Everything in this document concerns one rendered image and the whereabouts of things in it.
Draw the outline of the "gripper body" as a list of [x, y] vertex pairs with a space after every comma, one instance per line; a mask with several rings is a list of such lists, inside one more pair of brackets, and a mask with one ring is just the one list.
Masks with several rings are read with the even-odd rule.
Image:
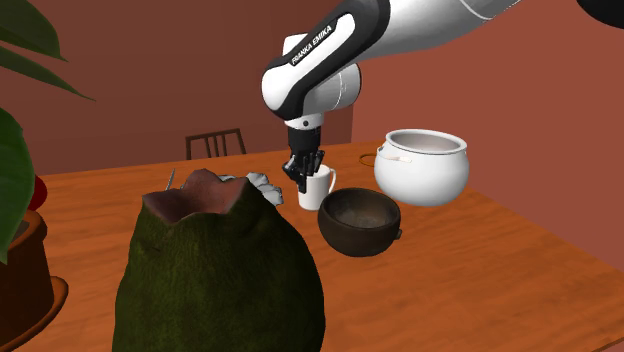
[[305, 155], [318, 156], [323, 153], [319, 150], [321, 144], [321, 128], [300, 130], [292, 127], [288, 128], [288, 145], [291, 154], [295, 157], [303, 157]]

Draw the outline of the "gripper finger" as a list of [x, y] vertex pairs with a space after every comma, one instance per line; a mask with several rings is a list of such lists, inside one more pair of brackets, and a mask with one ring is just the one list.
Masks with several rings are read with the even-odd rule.
[[306, 157], [306, 175], [313, 176], [320, 168], [325, 152], [323, 150], [316, 150], [310, 152]]
[[300, 193], [307, 192], [307, 171], [306, 158], [292, 155], [290, 159], [282, 165], [284, 173], [297, 184]]

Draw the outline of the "white mug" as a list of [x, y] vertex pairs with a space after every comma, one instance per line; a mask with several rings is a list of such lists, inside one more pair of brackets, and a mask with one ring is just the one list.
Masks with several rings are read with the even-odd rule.
[[308, 211], [318, 211], [323, 200], [334, 190], [336, 170], [322, 164], [319, 170], [306, 179], [306, 192], [298, 192], [298, 203]]

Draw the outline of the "white crumpled object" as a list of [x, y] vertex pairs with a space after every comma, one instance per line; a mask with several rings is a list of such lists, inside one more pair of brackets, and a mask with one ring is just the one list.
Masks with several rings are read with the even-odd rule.
[[252, 185], [259, 190], [263, 197], [272, 203], [274, 206], [281, 205], [283, 203], [282, 190], [280, 187], [273, 185], [268, 176], [264, 173], [249, 172], [246, 178], [252, 183]]

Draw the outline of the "dark brown bowl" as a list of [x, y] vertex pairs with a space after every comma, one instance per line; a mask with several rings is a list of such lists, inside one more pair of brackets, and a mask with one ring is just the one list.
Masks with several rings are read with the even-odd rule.
[[344, 188], [321, 203], [317, 222], [325, 241], [350, 257], [387, 250], [402, 234], [399, 206], [388, 196], [364, 188]]

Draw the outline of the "dark wooden chair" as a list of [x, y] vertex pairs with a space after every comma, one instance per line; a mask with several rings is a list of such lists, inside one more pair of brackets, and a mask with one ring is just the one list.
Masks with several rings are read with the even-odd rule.
[[241, 154], [246, 154], [246, 147], [239, 128], [227, 129], [216, 132], [190, 135], [185, 137], [185, 157], [187, 160], [192, 159], [192, 143], [196, 140], [202, 140], [208, 158], [228, 156], [227, 136], [234, 135], [239, 144]]

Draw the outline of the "white round pot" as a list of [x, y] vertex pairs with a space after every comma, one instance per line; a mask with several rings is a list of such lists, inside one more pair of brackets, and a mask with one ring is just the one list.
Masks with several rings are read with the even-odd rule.
[[467, 143], [426, 129], [389, 132], [377, 148], [374, 177], [387, 196], [415, 206], [441, 206], [457, 198], [470, 173]]

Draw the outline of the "rough green vase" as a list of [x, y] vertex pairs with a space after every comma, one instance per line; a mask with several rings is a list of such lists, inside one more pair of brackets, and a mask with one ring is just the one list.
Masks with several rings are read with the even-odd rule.
[[320, 352], [319, 273], [278, 206], [246, 176], [206, 169], [145, 194], [112, 352]]

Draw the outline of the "brown wooden table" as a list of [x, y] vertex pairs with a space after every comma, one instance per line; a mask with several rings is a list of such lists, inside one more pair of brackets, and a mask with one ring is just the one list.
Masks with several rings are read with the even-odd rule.
[[49, 267], [69, 295], [17, 352], [111, 352], [114, 303], [143, 194], [206, 168], [266, 174], [304, 237], [325, 295], [322, 352], [591, 352], [624, 345], [624, 272], [466, 189], [403, 206], [401, 238], [370, 258], [327, 245], [299, 208], [282, 151], [48, 175]]

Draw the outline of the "red round object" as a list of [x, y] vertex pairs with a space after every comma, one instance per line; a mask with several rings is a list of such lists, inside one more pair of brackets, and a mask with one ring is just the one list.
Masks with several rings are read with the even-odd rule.
[[45, 203], [47, 196], [48, 190], [45, 182], [39, 176], [35, 176], [34, 191], [28, 209], [31, 211], [39, 209]]

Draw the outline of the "potted green plant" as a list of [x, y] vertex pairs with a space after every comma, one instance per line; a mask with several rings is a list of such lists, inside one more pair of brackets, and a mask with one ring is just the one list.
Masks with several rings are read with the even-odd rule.
[[[0, 41], [61, 60], [57, 32], [29, 0], [0, 0]], [[0, 108], [0, 352], [43, 331], [66, 302], [69, 285], [50, 274], [47, 225], [28, 208], [35, 172], [23, 129]]]

